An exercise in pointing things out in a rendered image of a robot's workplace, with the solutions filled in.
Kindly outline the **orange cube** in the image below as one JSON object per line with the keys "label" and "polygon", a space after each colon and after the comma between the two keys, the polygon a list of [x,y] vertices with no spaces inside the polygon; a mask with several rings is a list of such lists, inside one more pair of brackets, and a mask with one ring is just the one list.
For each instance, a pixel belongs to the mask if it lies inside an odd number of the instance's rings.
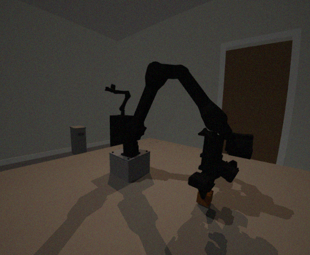
{"label": "orange cube", "polygon": [[201,205],[204,205],[208,208],[212,201],[212,196],[213,196],[214,191],[211,190],[210,192],[207,192],[205,199],[203,200],[199,194],[199,191],[197,192],[197,198],[196,202],[200,203]]}

